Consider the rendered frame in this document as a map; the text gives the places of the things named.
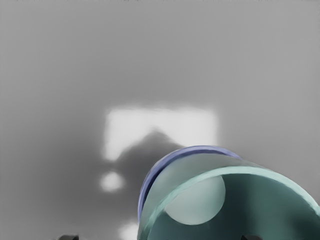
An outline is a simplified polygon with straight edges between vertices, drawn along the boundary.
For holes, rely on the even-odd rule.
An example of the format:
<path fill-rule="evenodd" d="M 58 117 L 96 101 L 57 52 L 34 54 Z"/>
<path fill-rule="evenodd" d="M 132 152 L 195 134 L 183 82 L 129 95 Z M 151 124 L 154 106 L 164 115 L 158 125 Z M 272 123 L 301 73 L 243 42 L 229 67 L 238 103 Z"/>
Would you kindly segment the teal cup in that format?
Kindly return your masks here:
<path fill-rule="evenodd" d="M 320 240 L 320 205 L 291 179 L 255 163 L 201 153 L 155 179 L 137 240 Z"/>

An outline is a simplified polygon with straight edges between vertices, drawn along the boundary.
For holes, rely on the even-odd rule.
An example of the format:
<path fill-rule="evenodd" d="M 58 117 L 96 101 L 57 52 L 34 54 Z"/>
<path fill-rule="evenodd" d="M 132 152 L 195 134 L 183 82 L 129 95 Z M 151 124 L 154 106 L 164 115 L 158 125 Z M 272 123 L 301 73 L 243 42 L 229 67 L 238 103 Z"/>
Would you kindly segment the blue cup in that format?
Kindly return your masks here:
<path fill-rule="evenodd" d="M 242 158 L 237 155 L 236 153 L 213 145 L 195 145 L 195 146 L 188 146 L 173 152 L 168 153 L 163 158 L 158 160 L 153 167 L 150 169 L 148 174 L 146 175 L 143 184 L 141 186 L 139 197 L 138 197 L 138 205 L 137 205 L 137 217 L 138 222 L 140 222 L 142 217 L 142 211 L 149 194 L 149 191 L 155 182 L 158 175 L 171 163 L 174 161 L 181 159 L 182 157 L 196 155 L 196 154 L 218 154 L 233 157 L 236 159 L 242 160 Z"/>

